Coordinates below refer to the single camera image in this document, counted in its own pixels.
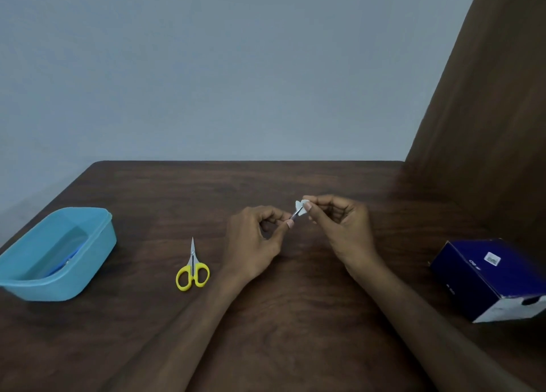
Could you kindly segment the blue plastic piece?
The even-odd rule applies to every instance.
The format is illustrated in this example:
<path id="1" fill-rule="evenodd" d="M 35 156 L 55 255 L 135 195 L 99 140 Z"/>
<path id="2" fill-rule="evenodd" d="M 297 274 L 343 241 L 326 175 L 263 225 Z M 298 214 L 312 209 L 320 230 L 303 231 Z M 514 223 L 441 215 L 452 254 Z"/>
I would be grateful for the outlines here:
<path id="1" fill-rule="evenodd" d="M 74 250 L 71 254 L 67 255 L 63 260 L 60 261 L 59 264 L 57 264 L 50 271 L 48 271 L 47 274 L 44 276 L 44 278 L 52 276 L 55 273 L 62 270 L 72 260 L 72 258 L 78 253 L 78 251 L 81 250 L 81 248 L 82 248 L 82 245 L 78 247 L 76 250 Z"/>

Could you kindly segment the person's left hand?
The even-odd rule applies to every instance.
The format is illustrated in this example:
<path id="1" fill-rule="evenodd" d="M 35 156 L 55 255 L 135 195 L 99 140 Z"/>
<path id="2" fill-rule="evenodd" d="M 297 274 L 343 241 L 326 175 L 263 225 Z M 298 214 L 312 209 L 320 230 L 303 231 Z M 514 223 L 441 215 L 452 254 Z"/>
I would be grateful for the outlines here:
<path id="1" fill-rule="evenodd" d="M 222 272 L 239 289 L 258 277 L 280 253 L 271 247 L 277 220 L 291 213 L 273 206 L 246 207 L 229 218 Z"/>

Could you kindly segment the brown wooden cabinet side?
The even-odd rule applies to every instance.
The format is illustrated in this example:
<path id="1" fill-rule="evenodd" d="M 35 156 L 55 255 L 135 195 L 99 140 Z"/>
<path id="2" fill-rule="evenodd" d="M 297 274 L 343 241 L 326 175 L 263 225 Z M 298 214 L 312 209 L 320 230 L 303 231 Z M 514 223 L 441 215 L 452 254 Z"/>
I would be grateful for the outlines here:
<path id="1" fill-rule="evenodd" d="M 546 271 L 546 0 L 473 0 L 406 158 Z"/>

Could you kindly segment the dark blue cardboard box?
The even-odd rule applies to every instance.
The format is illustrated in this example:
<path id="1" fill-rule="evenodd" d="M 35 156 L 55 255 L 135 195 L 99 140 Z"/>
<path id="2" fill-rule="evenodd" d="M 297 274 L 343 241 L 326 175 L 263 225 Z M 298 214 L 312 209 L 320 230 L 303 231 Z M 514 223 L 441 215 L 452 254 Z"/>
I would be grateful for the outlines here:
<path id="1" fill-rule="evenodd" d="M 500 238 L 447 241 L 430 270 L 474 324 L 546 311 L 546 275 Z"/>

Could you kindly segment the yellow-handled small scissors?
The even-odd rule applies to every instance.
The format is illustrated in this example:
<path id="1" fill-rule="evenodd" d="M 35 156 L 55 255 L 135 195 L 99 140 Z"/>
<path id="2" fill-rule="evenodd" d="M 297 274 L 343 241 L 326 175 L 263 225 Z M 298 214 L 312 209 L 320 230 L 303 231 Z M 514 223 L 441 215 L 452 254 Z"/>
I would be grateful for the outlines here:
<path id="1" fill-rule="evenodd" d="M 206 276 L 202 281 L 199 280 L 199 275 L 201 271 L 206 273 Z M 185 285 L 182 285 L 180 282 L 180 278 L 183 274 L 187 274 L 187 283 Z M 187 292 L 193 285 L 199 288 L 204 287 L 207 284 L 209 278 L 210 269 L 208 265 L 198 260 L 195 250 L 195 239 L 192 237 L 188 263 L 177 272 L 175 277 L 175 284 L 179 291 Z"/>

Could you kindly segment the person's right hand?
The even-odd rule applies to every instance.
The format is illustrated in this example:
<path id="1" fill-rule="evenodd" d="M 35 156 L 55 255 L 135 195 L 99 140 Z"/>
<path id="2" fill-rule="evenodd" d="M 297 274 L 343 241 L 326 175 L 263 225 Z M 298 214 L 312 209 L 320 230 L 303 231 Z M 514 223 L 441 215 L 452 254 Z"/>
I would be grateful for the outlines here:
<path id="1" fill-rule="evenodd" d="M 386 267 L 376 251 L 369 211 L 363 202 L 333 194 L 304 196 L 303 199 L 318 205 L 333 220 L 334 236 L 327 238 L 335 255 L 354 279 Z"/>

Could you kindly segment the person's left forearm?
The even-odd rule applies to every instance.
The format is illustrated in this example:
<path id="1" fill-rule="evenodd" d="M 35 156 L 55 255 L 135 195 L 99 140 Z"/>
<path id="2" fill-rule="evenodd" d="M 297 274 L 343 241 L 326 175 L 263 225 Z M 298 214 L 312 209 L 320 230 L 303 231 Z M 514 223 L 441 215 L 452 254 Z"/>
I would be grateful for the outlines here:
<path id="1" fill-rule="evenodd" d="M 200 297 L 135 354 L 100 392 L 184 392 L 229 306 L 254 276 L 222 268 Z"/>

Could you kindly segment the light blue plastic container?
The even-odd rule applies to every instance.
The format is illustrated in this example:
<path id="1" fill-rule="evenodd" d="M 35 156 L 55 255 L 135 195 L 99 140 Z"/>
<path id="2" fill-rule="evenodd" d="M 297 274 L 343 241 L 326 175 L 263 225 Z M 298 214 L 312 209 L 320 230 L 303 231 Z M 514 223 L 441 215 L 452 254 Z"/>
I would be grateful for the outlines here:
<path id="1" fill-rule="evenodd" d="M 47 215 L 0 255 L 0 288 L 26 301 L 66 301 L 79 295 L 112 252 L 113 215 L 68 207 Z M 48 271 L 82 245 L 59 272 Z"/>

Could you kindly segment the person's right forearm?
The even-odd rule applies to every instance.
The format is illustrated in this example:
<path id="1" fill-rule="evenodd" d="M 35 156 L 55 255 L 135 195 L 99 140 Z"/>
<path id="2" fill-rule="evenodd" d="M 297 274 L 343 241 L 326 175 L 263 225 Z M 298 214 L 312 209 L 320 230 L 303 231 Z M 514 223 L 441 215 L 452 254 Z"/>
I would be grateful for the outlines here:
<path id="1" fill-rule="evenodd" d="M 452 326 L 379 258 L 346 266 L 440 392 L 536 392 Z"/>

